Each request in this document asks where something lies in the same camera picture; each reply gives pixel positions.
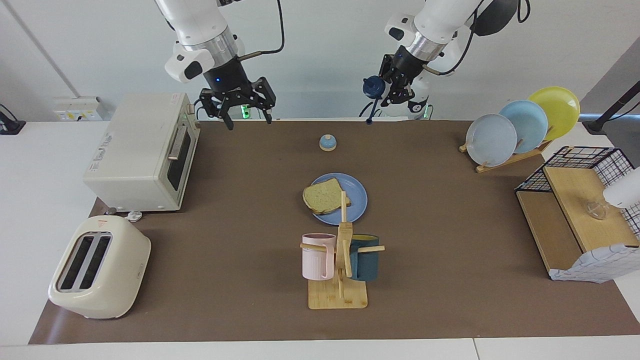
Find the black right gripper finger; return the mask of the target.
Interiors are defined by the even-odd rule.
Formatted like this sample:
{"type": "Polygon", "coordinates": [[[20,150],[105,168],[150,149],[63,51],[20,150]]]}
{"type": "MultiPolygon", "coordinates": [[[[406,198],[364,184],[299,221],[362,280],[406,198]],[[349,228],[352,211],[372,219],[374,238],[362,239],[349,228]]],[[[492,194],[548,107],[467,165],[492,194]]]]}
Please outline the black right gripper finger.
{"type": "Polygon", "coordinates": [[[272,109],[275,106],[276,95],[268,80],[262,76],[251,83],[250,105],[259,109],[268,125],[272,123],[272,109]]]}
{"type": "Polygon", "coordinates": [[[229,100],[228,97],[235,93],[235,89],[229,91],[214,91],[214,89],[209,88],[202,88],[199,92],[199,102],[207,116],[221,119],[229,130],[234,129],[234,123],[228,114],[231,105],[230,103],[226,104],[226,101],[229,100]]]}

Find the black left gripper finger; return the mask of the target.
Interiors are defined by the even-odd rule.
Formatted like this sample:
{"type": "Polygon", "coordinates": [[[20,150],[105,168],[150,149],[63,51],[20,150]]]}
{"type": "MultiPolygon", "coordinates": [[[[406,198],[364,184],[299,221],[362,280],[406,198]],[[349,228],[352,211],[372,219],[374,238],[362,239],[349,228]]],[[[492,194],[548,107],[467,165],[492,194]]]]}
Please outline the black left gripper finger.
{"type": "Polygon", "coordinates": [[[396,82],[385,81],[384,84],[386,85],[384,107],[403,104],[415,97],[415,92],[411,88],[411,80],[399,80],[396,82]]]}
{"type": "Polygon", "coordinates": [[[395,72],[394,54],[385,54],[382,57],[379,77],[384,80],[384,82],[393,82],[395,72]]]}

